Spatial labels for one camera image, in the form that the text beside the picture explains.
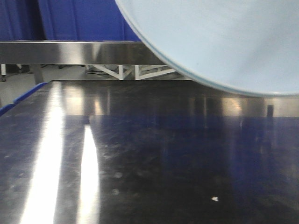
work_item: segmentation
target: white metal stand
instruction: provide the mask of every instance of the white metal stand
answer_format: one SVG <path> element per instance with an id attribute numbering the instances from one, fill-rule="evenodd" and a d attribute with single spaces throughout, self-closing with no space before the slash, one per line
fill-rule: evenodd
<path id="1" fill-rule="evenodd" d="M 135 80 L 157 77 L 172 72 L 175 70 L 166 65 L 135 65 Z"/>
<path id="2" fill-rule="evenodd" d="M 118 65 L 118 72 L 112 71 L 106 68 L 104 65 L 95 64 L 93 66 L 119 80 L 124 80 L 134 70 L 133 66 L 126 65 Z"/>
<path id="3" fill-rule="evenodd" d="M 6 65 L 1 64 L 1 81 L 5 82 L 6 81 Z"/>

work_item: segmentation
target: light blue plate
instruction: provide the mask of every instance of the light blue plate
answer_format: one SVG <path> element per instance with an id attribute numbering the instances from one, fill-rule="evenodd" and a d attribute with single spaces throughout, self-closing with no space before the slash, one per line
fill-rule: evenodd
<path id="1" fill-rule="evenodd" d="M 299 94 L 299 1 L 116 0 L 166 64 L 252 96 Z"/>

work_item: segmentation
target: stainless steel table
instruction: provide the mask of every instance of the stainless steel table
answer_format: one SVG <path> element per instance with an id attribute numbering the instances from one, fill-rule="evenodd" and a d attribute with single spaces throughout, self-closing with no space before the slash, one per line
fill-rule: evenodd
<path id="1" fill-rule="evenodd" d="M 2 224 L 298 224 L 299 98 L 52 81 L 0 117 Z"/>
<path id="2" fill-rule="evenodd" d="M 31 65 L 36 84 L 43 82 L 41 64 L 164 65 L 142 42 L 125 41 L 0 42 L 0 64 Z"/>

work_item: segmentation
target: table surface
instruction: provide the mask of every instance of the table surface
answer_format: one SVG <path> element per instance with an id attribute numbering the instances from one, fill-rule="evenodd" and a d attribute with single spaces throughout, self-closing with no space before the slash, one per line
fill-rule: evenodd
<path id="1" fill-rule="evenodd" d="M 0 117 L 2 224 L 298 224 L 299 98 L 52 81 Z"/>

